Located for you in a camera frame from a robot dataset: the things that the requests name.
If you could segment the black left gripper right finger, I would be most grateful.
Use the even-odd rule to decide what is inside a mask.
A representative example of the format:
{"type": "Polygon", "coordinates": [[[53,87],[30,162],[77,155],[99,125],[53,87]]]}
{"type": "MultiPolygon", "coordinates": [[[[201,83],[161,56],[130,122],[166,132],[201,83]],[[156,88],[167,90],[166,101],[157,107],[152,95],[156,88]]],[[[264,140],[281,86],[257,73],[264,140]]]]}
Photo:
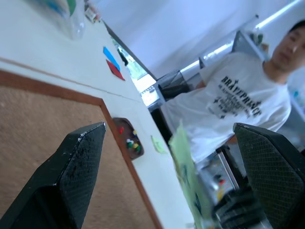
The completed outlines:
{"type": "Polygon", "coordinates": [[[283,135],[233,127],[250,186],[273,229],[305,229],[305,156],[283,135]]]}

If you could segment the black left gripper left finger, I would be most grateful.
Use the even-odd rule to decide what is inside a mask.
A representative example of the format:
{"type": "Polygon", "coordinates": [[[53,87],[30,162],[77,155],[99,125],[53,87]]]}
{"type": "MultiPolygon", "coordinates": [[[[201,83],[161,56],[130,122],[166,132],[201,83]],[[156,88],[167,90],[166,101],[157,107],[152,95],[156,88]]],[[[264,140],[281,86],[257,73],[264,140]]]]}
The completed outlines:
{"type": "Polygon", "coordinates": [[[105,122],[67,134],[0,218],[0,229],[81,229],[105,134],[105,122]]]}

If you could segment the brown pushpin tray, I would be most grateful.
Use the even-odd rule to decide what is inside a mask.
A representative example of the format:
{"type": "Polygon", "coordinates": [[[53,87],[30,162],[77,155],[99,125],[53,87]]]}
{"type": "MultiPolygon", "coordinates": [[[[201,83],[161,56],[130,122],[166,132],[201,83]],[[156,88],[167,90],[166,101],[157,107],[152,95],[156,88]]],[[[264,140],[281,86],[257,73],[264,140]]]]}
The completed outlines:
{"type": "Polygon", "coordinates": [[[137,135],[137,137],[133,137],[132,136],[132,132],[134,129],[133,125],[131,124],[131,122],[127,119],[127,118],[118,118],[115,117],[113,118],[113,121],[116,125],[117,131],[119,132],[119,127],[123,126],[124,127],[124,132],[120,135],[119,137],[121,139],[121,141],[123,142],[124,146],[127,148],[127,139],[130,139],[131,142],[134,143],[138,143],[141,146],[141,151],[140,152],[136,152],[133,147],[132,148],[127,148],[127,152],[129,155],[129,158],[131,160],[135,160],[139,157],[141,157],[144,154],[144,148],[142,146],[142,143],[137,135]]]}

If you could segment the small green sticky note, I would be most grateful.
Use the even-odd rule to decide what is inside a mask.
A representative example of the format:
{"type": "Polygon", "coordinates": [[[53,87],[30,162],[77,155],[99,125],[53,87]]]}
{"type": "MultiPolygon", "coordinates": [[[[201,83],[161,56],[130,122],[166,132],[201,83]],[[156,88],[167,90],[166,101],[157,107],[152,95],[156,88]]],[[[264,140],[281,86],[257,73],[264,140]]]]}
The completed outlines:
{"type": "Polygon", "coordinates": [[[151,136],[151,141],[152,141],[152,144],[155,148],[155,150],[160,153],[160,154],[167,154],[167,151],[163,145],[163,142],[159,139],[159,138],[156,138],[154,136],[151,136]]]}

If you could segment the red sticky note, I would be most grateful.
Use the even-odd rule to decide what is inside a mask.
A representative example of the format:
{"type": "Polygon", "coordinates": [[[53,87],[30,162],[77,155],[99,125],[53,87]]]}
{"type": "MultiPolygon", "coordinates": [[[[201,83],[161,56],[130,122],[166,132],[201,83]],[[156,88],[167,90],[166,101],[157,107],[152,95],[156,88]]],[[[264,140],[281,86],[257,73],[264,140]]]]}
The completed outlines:
{"type": "Polygon", "coordinates": [[[125,81],[125,79],[123,78],[123,76],[122,76],[121,72],[118,70],[118,68],[113,63],[111,63],[109,60],[106,60],[106,62],[108,64],[112,74],[115,75],[116,77],[118,77],[119,79],[125,81]]]}

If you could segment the blue sticky note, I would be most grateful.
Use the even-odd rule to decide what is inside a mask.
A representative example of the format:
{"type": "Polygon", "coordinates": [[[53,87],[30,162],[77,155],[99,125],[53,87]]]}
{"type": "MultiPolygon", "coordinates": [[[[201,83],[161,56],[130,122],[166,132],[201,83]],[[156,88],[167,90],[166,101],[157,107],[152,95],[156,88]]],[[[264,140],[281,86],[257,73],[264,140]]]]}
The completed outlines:
{"type": "Polygon", "coordinates": [[[120,71],[121,68],[120,68],[119,64],[117,63],[116,59],[105,46],[103,47],[103,53],[108,58],[108,60],[118,69],[118,71],[120,71]]]}

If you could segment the clear plastic box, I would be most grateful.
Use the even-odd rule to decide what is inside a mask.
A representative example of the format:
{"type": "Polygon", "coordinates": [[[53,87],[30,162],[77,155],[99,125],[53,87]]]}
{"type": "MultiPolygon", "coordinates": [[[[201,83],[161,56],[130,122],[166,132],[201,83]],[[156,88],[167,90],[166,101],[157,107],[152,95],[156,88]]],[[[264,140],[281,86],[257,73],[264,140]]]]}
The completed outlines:
{"type": "Polygon", "coordinates": [[[85,31],[84,0],[24,0],[72,40],[85,31]]]}

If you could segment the small printed box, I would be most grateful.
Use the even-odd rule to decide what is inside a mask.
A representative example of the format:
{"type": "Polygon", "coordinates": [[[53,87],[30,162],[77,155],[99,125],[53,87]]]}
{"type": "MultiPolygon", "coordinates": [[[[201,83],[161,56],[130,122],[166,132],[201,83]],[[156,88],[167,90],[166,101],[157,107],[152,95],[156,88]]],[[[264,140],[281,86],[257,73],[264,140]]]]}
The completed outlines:
{"type": "Polygon", "coordinates": [[[100,23],[102,21],[102,13],[97,2],[97,0],[84,0],[85,16],[92,24],[100,23]]]}

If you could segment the clear bin with coloured items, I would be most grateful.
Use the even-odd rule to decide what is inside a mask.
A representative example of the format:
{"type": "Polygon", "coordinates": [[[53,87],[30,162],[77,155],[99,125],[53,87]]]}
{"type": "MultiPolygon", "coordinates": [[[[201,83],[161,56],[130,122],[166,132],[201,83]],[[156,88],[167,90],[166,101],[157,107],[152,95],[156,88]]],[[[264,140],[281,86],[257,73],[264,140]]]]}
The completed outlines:
{"type": "Polygon", "coordinates": [[[208,191],[213,205],[216,205],[225,194],[235,190],[235,187],[224,167],[209,167],[207,171],[212,179],[208,182],[208,191]]]}

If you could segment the man in white T-shirt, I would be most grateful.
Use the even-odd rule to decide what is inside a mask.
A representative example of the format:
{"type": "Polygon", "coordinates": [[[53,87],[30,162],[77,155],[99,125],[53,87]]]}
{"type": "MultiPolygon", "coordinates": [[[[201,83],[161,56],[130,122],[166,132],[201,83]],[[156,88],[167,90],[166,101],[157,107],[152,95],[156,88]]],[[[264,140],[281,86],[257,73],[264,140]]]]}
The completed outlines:
{"type": "Polygon", "coordinates": [[[267,61],[243,52],[200,70],[201,82],[161,106],[169,131],[184,127],[194,162],[234,138],[235,123],[279,130],[291,112],[289,76],[305,66],[305,20],[282,38],[267,61]]]}

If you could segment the pale green printed sheet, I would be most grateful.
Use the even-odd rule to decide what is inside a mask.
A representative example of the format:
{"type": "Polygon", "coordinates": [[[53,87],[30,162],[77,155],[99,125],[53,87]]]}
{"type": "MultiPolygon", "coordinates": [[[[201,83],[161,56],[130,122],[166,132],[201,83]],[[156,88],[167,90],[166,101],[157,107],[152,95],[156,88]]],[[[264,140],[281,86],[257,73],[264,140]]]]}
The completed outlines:
{"type": "Polygon", "coordinates": [[[211,216],[212,205],[200,185],[197,170],[191,157],[191,148],[182,123],[179,123],[169,141],[169,146],[183,195],[194,219],[194,228],[215,229],[216,225],[211,216]]]}

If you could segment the black mesh desk organizer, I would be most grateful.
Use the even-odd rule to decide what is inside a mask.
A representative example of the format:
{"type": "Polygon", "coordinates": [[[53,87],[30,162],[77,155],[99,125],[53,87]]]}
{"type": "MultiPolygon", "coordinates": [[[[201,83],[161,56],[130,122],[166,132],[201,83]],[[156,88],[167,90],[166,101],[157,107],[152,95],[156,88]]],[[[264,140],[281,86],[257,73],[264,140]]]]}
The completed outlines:
{"type": "Polygon", "coordinates": [[[191,91],[191,86],[184,79],[181,71],[174,70],[157,80],[158,89],[165,101],[182,93],[191,91]]]}

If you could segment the cork board with wooden frame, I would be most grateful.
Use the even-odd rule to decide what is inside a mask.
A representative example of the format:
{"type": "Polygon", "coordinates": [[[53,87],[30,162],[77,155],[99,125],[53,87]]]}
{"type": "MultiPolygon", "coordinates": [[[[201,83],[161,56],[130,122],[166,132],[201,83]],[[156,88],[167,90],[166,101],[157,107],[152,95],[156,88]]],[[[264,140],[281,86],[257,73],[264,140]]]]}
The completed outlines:
{"type": "Polygon", "coordinates": [[[101,98],[0,71],[0,218],[67,134],[105,122],[81,229],[163,229],[101,98]]]}

